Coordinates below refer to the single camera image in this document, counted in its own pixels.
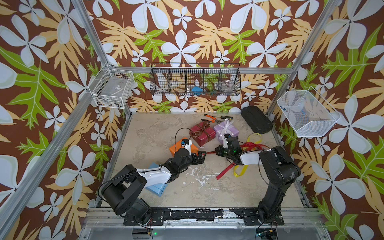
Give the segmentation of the orange gift box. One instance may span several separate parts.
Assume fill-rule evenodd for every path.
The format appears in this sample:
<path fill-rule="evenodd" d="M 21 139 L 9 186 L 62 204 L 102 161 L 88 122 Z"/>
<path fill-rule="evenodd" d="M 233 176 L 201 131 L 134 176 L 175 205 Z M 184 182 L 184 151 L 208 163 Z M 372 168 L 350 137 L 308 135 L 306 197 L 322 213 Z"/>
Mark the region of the orange gift box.
<path fill-rule="evenodd" d="M 169 150 L 170 150 L 172 156 L 174 156 L 175 153 L 176 153 L 179 149 L 183 149 L 183 148 L 181 147 L 181 140 L 178 141 L 178 142 L 176 142 L 172 147 L 169 148 Z M 192 143 L 191 151 L 192 151 L 192 153 L 197 154 L 198 151 L 199 151 L 199 149 Z"/>

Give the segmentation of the red ribbon bow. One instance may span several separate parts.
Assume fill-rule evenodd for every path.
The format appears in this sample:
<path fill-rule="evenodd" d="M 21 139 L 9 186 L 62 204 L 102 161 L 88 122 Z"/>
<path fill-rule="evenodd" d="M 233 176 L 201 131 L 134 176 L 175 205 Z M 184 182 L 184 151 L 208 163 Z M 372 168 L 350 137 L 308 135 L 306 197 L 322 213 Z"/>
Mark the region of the red ribbon bow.
<path fill-rule="evenodd" d="M 216 154 L 230 162 L 230 165 L 216 176 L 216 179 L 219 180 L 231 169 L 233 169 L 235 177 L 241 177 L 245 174 L 249 165 L 261 165 L 260 153 L 269 149 L 268 146 L 263 144 L 246 142 L 234 150 L 224 148 L 224 146 L 218 146 L 214 151 L 208 152 L 208 154 Z"/>

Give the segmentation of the yellow ribbon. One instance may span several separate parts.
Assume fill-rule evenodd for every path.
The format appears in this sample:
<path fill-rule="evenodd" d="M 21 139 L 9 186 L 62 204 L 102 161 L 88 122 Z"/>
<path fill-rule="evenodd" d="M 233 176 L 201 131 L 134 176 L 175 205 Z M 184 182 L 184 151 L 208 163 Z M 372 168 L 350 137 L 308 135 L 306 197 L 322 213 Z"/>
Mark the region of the yellow ribbon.
<path fill-rule="evenodd" d="M 252 137 L 258 137 L 259 139 L 255 142 L 252 142 L 251 141 Z M 253 134 L 248 136 L 246 143 L 242 144 L 242 150 L 246 150 L 246 151 L 262 150 L 263 149 L 263 147 L 261 145 L 262 140 L 263 140 L 263 137 L 261 134 L 253 133 Z M 245 166 L 242 168 L 241 172 L 238 174 L 237 173 L 238 168 L 239 167 L 234 167 L 234 170 L 233 170 L 233 174 L 236 178 L 243 176 L 248 169 L 248 167 Z"/>

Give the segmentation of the blue gift box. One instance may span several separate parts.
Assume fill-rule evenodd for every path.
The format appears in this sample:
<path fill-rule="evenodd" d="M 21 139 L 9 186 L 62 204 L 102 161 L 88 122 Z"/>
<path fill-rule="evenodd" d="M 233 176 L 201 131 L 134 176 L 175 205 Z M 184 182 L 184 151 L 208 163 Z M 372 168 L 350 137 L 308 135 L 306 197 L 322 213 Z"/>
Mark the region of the blue gift box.
<path fill-rule="evenodd" d="M 149 187 L 145 187 L 146 190 L 150 191 L 151 193 L 161 197 L 164 193 L 165 189 L 167 188 L 167 184 L 156 184 Z"/>

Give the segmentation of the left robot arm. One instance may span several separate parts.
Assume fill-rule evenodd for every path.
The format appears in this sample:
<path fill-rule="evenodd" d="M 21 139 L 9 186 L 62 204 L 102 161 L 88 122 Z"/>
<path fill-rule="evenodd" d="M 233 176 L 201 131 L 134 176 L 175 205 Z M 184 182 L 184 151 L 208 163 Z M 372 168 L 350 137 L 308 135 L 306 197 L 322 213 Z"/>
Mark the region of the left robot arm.
<path fill-rule="evenodd" d="M 133 165 L 126 165 L 111 180 L 100 186 L 98 194 L 117 216 L 125 214 L 136 224 L 145 225 L 151 219 L 152 208 L 139 198 L 142 190 L 153 185 L 173 182 L 189 166 L 203 164 L 206 155 L 207 152 L 192 153 L 180 148 L 172 158 L 157 168 L 137 169 Z"/>

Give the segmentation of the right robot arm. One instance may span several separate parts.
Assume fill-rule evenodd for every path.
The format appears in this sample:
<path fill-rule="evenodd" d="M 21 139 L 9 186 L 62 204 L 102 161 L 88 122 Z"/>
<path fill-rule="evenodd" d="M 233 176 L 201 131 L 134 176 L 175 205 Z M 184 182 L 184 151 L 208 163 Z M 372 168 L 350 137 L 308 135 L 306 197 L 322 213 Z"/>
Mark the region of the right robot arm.
<path fill-rule="evenodd" d="M 259 202 L 256 218 L 262 224 L 277 221 L 281 216 L 281 204 L 287 190 L 300 175 L 300 169 L 282 147 L 269 148 L 252 142 L 241 143 L 238 137 L 228 136 L 215 148 L 217 156 L 224 157 L 232 165 L 256 165 L 264 168 L 268 185 L 264 198 Z"/>

